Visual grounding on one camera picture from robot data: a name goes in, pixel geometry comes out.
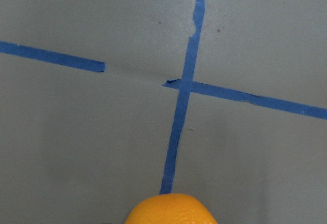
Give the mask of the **orange fruit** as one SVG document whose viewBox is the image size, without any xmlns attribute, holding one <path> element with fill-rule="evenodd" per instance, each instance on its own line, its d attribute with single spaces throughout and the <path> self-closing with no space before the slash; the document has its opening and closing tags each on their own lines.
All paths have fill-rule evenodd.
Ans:
<svg viewBox="0 0 327 224">
<path fill-rule="evenodd" d="M 169 193 L 140 202 L 129 213 L 125 223 L 217 223 L 217 221 L 193 196 Z"/>
</svg>

